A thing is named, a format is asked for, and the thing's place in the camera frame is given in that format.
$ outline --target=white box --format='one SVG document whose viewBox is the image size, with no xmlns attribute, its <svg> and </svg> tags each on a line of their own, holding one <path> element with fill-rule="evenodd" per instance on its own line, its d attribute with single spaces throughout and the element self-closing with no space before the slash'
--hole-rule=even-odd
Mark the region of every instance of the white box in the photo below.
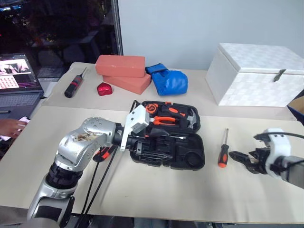
<svg viewBox="0 0 304 228">
<path fill-rule="evenodd" d="M 206 81 L 218 105 L 284 107 L 304 89 L 304 60 L 286 47 L 220 43 Z"/>
</svg>

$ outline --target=person's arm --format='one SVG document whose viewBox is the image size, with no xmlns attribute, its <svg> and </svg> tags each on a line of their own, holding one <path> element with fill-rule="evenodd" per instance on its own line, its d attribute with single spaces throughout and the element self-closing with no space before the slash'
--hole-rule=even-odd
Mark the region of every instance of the person's arm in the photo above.
<svg viewBox="0 0 304 228">
<path fill-rule="evenodd" d="M 14 119 L 0 119 L 0 135 L 17 138 L 27 125 L 27 122 Z"/>
</svg>

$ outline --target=laptop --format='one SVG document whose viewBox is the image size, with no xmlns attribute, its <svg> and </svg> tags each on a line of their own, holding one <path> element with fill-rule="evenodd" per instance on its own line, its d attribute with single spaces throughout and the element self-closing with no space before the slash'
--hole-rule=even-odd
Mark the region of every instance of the laptop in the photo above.
<svg viewBox="0 0 304 228">
<path fill-rule="evenodd" d="M 0 55 L 0 119 L 29 117 L 42 96 L 25 54 Z"/>
</svg>

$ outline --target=table surface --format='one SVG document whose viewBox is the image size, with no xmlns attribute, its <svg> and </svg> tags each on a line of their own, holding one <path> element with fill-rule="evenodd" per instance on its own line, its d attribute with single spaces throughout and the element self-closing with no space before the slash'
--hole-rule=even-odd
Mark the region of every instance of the table surface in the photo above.
<svg viewBox="0 0 304 228">
<path fill-rule="evenodd" d="M 79 90 L 73 98 L 66 98 L 64 96 L 64 91 L 73 78 L 80 74 L 85 67 L 88 67 L 88 71 L 84 75 L 84 80 Z M 156 92 L 155 85 L 152 82 L 141 95 L 131 93 L 113 85 L 113 94 L 99 96 L 96 88 L 102 83 L 103 79 L 102 76 L 99 76 L 96 73 L 95 65 L 73 63 L 70 70 L 61 77 L 55 86 L 53 94 L 43 103 L 43 105 L 129 111 L 133 100 L 139 102 L 145 100 L 171 101 L 192 105 L 197 108 L 200 115 L 296 120 L 287 107 L 218 106 L 205 80 L 207 71 L 181 71 L 187 75 L 189 80 L 188 92 L 184 95 L 159 96 Z"/>
<path fill-rule="evenodd" d="M 88 117 L 124 123 L 128 112 L 42 106 L 0 161 L 0 205 L 28 208 L 52 164 L 61 138 Z M 254 175 L 232 159 L 225 169 L 217 158 L 225 128 L 230 150 L 263 147 L 253 139 L 269 127 L 304 134 L 296 121 L 201 116 L 205 166 L 198 171 L 171 170 L 132 161 L 117 151 L 109 175 L 90 214 L 214 221 L 227 223 L 304 223 L 304 191 L 269 175 Z M 292 154 L 303 156 L 304 141 L 289 137 Z M 96 188 L 109 159 L 99 166 Z M 75 192 L 73 212 L 84 203 L 95 167 L 91 161 Z"/>
</svg>

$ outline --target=metal clasp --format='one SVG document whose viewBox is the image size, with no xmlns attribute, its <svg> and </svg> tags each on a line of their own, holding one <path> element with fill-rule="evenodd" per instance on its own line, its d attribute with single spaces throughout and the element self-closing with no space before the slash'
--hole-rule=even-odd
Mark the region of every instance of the metal clasp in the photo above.
<svg viewBox="0 0 304 228">
<path fill-rule="evenodd" d="M 280 70 L 279 73 L 274 77 L 274 82 L 278 81 L 285 71 L 286 69 Z"/>
</svg>

